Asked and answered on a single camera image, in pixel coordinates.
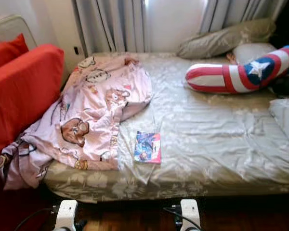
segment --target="star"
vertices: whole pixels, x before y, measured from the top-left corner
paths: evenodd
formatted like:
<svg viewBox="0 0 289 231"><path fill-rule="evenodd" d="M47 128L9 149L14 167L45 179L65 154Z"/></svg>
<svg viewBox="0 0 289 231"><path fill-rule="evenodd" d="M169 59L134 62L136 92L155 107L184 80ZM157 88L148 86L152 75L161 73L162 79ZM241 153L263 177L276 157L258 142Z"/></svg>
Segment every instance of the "star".
<svg viewBox="0 0 289 231"><path fill-rule="evenodd" d="M267 63L259 63L257 61L252 61L250 63L250 65L252 66L252 69L250 70L249 74L257 75L258 78L261 79L262 70L265 69L268 65L270 65L270 63L269 62L267 62Z"/></svg>

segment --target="bed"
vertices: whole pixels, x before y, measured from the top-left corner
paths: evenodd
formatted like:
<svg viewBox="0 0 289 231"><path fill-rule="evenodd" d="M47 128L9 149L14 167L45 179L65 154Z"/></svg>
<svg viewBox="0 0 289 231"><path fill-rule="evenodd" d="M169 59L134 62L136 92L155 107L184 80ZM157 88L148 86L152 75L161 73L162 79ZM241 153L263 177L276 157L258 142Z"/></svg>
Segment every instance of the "bed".
<svg viewBox="0 0 289 231"><path fill-rule="evenodd" d="M223 57L131 55L150 74L153 98L120 124L119 171L78 170L53 161L44 178L52 192L90 203L289 193L289 140L268 111L274 95L205 94L185 85L192 64L227 63ZM133 161L137 131L160 132L160 165Z"/></svg>

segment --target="comic book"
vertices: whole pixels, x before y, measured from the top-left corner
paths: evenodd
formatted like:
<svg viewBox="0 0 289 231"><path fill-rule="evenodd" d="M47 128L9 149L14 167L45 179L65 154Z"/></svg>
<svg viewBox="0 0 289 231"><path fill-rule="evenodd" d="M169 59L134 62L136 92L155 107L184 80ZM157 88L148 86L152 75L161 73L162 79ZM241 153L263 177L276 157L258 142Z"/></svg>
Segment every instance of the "comic book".
<svg viewBox="0 0 289 231"><path fill-rule="evenodd" d="M160 134L137 132L134 160L160 164Z"/></svg>

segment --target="pink blanket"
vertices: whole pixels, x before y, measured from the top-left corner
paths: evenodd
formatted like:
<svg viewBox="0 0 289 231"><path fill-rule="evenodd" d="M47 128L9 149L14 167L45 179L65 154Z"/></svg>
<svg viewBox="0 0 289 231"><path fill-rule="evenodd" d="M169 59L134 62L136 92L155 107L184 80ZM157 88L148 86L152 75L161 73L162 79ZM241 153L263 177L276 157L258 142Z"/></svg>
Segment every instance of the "pink blanket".
<svg viewBox="0 0 289 231"><path fill-rule="evenodd" d="M117 169L119 123L151 100L149 76L126 56L87 58L65 89L2 150L4 189L37 187L52 159L78 169Z"/></svg>

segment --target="black cable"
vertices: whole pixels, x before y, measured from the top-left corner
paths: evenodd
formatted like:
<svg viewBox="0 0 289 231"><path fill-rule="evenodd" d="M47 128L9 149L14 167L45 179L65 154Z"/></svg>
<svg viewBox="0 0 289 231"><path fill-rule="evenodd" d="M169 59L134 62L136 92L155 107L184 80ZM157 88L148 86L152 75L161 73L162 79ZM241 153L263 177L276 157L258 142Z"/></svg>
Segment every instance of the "black cable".
<svg viewBox="0 0 289 231"><path fill-rule="evenodd" d="M18 231L20 229L20 227L23 226L23 224L25 224L30 218L34 217L36 214L43 212L43 211L51 211L53 208L42 208L34 213L32 213L31 215L29 215L28 217L26 217L17 227L14 231Z"/></svg>
<svg viewBox="0 0 289 231"><path fill-rule="evenodd" d="M182 216L181 214L179 214L179 213L177 213L177 212L171 211L171 210L169 210L168 208L163 208L163 209L164 209L166 212L172 213L172 214L174 214L174 215L176 215L176 216L178 216L178 217L181 217L181 218L184 219L184 220L189 221L189 222L192 223L199 231L202 231L202 229L200 228L200 226L197 225L195 222L193 222L191 219L186 218L186 217Z"/></svg>

